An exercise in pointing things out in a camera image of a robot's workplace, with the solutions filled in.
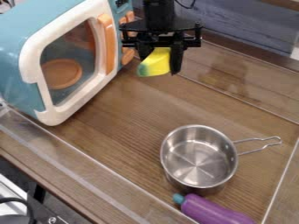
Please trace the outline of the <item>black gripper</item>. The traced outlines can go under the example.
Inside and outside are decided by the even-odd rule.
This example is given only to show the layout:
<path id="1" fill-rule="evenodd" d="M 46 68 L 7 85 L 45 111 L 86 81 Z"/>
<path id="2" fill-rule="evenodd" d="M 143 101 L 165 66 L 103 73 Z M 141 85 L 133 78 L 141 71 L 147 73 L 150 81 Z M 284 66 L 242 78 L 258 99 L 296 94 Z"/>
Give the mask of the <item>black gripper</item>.
<path id="1" fill-rule="evenodd" d="M 145 19 L 119 26 L 123 47 L 138 50 L 141 60 L 145 60 L 155 47 L 171 46 L 171 73 L 182 71 L 183 48 L 202 46 L 202 22 L 191 21 L 179 16 L 146 16 Z"/>

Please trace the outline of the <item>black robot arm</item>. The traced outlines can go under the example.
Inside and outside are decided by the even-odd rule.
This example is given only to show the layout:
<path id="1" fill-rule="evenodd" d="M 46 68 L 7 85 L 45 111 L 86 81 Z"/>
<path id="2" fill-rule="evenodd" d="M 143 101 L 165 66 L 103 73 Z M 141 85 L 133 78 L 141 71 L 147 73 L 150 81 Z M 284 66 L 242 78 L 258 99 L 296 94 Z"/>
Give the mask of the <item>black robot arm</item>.
<path id="1" fill-rule="evenodd" d="M 119 26 L 123 47 L 139 54 L 139 77 L 178 74 L 185 51 L 202 46 L 202 22 L 177 16 L 177 1 L 143 0 L 145 18 Z"/>

